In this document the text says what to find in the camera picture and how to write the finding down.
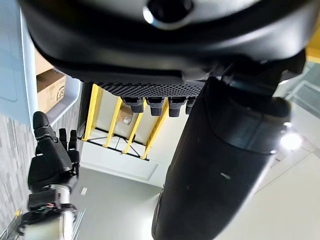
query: floor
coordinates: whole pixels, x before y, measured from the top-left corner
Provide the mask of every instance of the floor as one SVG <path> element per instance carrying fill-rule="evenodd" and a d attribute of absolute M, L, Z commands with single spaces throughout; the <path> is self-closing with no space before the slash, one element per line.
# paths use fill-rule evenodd
<path fill-rule="evenodd" d="M 77 102 L 52 126 L 77 129 L 80 97 Z M 0 114 L 0 234 L 15 216 L 24 209 L 28 200 L 27 177 L 34 156 L 36 141 L 32 129 Z"/>

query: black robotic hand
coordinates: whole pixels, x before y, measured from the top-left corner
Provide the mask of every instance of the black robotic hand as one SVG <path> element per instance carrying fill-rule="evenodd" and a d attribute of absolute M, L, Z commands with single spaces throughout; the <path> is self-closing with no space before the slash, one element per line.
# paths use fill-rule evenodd
<path fill-rule="evenodd" d="M 79 178 L 76 130 L 70 132 L 67 143 L 66 129 L 59 130 L 58 138 L 47 116 L 40 111 L 33 115 L 33 129 L 37 146 L 28 174 L 28 187 L 32 194 L 27 204 L 29 212 L 23 215 L 17 230 L 20 235 L 24 235 L 28 225 L 56 219 L 64 212 L 77 215 L 77 209 L 69 202 L 70 193 Z"/>
<path fill-rule="evenodd" d="M 79 178 L 80 155 L 77 151 L 77 131 L 59 130 L 59 138 L 51 128 L 47 116 L 40 111 L 33 115 L 34 136 L 37 140 L 35 157 L 31 161 L 28 186 L 32 192 L 51 185 L 65 185 L 70 190 Z"/>

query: perforated black grille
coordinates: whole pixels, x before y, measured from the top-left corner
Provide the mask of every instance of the perforated black grille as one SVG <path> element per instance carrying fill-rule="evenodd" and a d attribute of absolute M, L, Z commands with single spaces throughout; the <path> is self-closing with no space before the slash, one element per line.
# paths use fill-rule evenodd
<path fill-rule="evenodd" d="M 122 97 L 196 97 L 204 82 L 197 84 L 98 84 L 101 88 Z"/>

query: round black button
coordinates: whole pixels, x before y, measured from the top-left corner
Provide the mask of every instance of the round black button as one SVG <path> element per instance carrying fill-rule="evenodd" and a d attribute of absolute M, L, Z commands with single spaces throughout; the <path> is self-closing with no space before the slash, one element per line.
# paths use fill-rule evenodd
<path fill-rule="evenodd" d="M 192 11 L 192 0 L 150 0 L 147 4 L 153 17 L 172 24 L 183 20 Z"/>

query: cardboard box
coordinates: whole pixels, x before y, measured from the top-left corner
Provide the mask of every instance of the cardboard box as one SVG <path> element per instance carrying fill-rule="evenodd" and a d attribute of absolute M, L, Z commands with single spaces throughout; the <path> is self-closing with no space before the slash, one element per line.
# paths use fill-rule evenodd
<path fill-rule="evenodd" d="M 53 69 L 36 76 L 38 110 L 47 113 L 65 95 L 66 76 Z"/>
<path fill-rule="evenodd" d="M 44 59 L 41 54 L 34 49 L 35 54 L 35 75 L 39 75 L 44 73 L 45 71 L 48 71 L 50 69 L 53 69 L 54 66 L 52 66 L 47 60 Z"/>
<path fill-rule="evenodd" d="M 119 110 L 117 121 L 129 125 L 134 113 L 127 106 L 122 106 Z"/>

